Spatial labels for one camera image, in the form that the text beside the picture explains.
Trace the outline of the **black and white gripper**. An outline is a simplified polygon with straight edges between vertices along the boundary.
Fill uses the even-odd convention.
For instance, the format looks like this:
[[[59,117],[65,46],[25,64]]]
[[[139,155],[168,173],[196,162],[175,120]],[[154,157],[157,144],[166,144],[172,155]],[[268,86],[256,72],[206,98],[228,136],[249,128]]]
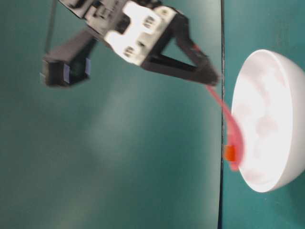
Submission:
[[[88,26],[126,62],[191,82],[215,86],[219,73],[192,41],[189,20],[156,0],[62,0],[60,3]],[[171,39],[191,65],[162,55]]]

